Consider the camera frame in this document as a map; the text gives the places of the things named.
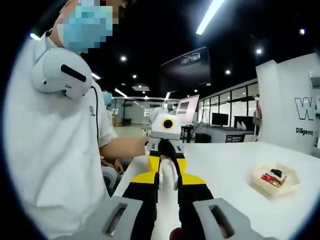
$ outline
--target blue face mask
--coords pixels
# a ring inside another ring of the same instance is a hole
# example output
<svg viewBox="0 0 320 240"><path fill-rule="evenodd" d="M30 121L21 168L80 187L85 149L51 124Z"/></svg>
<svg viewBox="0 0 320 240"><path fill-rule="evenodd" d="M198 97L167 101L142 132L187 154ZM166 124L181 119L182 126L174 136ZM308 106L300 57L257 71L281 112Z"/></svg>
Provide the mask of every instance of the blue face mask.
<svg viewBox="0 0 320 240"><path fill-rule="evenodd" d="M108 105L111 103L111 99L112 99L112 93L107 92L107 91L103 91L102 92L102 96L104 99L104 105Z"/></svg>
<svg viewBox="0 0 320 240"><path fill-rule="evenodd" d="M75 53L88 53L90 48L99 48L112 36L113 7L76 5L63 24L57 25L59 39L63 46Z"/></svg>

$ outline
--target white table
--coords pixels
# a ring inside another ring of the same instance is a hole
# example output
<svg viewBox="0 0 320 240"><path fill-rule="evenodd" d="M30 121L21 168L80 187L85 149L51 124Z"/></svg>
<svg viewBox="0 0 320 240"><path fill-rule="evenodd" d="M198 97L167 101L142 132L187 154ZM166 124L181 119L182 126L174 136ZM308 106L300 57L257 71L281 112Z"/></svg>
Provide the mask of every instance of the white table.
<svg viewBox="0 0 320 240"><path fill-rule="evenodd" d="M251 220L264 237L288 240L308 219L320 193L320 159L263 142L188 143L186 171L203 178L215 198L223 198ZM295 193L273 200L249 186L257 163L281 163L295 169L300 187ZM123 176L115 196L122 196L130 180L148 171L146 156L136 157ZM180 227L177 191L172 189L170 170L164 169L158 193L157 220L152 240L168 240Z"/></svg>

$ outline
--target black ceiling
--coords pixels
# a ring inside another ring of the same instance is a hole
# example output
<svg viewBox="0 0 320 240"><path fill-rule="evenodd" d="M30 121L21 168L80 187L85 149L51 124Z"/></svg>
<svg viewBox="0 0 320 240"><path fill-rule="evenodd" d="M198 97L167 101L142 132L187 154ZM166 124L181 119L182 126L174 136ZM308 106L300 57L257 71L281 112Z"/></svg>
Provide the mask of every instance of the black ceiling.
<svg viewBox="0 0 320 240"><path fill-rule="evenodd" d="M82 57L101 76L102 88L117 87L128 96L144 96L131 86L150 88L148 97L165 97L159 91L160 65L194 49L207 46L211 86L198 88L201 97L256 78L255 66L275 59L282 62L317 51L319 17L316 1L226 0L202 35L196 35L212 0L137 0L125 18L114 26L113 36L99 49ZM53 25L58 11L46 14L33 29L38 35ZM299 29L305 28L305 35ZM255 54L256 47L263 54ZM127 62L121 62L125 55ZM225 75L227 69L231 75ZM193 92L183 87L171 98Z"/></svg>

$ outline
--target ceiling light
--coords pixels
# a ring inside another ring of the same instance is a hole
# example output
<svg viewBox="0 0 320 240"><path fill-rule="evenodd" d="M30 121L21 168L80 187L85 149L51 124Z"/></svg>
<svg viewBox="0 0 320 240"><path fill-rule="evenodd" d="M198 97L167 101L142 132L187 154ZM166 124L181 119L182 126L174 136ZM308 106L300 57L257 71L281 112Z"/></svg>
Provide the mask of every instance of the ceiling light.
<svg viewBox="0 0 320 240"><path fill-rule="evenodd" d="M261 48L258 48L255 52L256 52L257 54L262 54L262 49L261 49Z"/></svg>
<svg viewBox="0 0 320 240"><path fill-rule="evenodd" d="M118 94L120 94L120 95L122 95L122 96L124 96L125 98L127 98L128 96L127 95L125 95L122 91L120 91L119 89L114 89Z"/></svg>
<svg viewBox="0 0 320 240"><path fill-rule="evenodd" d="M167 93L166 93L166 96L165 96L165 99L164 99L165 101L167 101L167 100L169 99L170 94L171 94L171 92L167 92Z"/></svg>
<svg viewBox="0 0 320 240"><path fill-rule="evenodd" d="M91 73L91 75L92 75L92 77L94 77L97 80L101 79L101 77L99 77L98 75L94 74L93 72Z"/></svg>
<svg viewBox="0 0 320 240"><path fill-rule="evenodd" d="M206 30L206 27L208 26L210 20L213 18L213 16L216 14L216 12L219 10L221 5L225 2L225 0L213 0L208 11L205 13L198 29L196 30L196 34L201 35Z"/></svg>
<svg viewBox="0 0 320 240"><path fill-rule="evenodd" d="M303 28L301 28L301 29L300 29L300 31L299 31L299 33L300 33L301 35L305 35L306 30L305 30L305 29L303 29Z"/></svg>
<svg viewBox="0 0 320 240"><path fill-rule="evenodd" d="M34 33L30 33L30 37L34 40L40 41L40 37L38 37L37 35L35 35Z"/></svg>

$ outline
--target white shirt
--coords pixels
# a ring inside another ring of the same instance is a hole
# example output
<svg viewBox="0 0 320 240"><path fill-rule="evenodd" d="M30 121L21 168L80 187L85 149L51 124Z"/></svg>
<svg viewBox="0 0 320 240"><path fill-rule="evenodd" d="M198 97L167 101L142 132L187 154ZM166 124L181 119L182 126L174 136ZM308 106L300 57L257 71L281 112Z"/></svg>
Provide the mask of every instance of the white shirt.
<svg viewBox="0 0 320 240"><path fill-rule="evenodd" d="M35 49L54 47L49 38L27 40L12 72L4 109L6 156L13 183L26 213L49 239L81 230L99 202L109 197L99 147L117 137L95 81L98 113L93 89L73 100L63 92L41 93L33 88ZM98 116L99 146L90 106Z"/></svg>

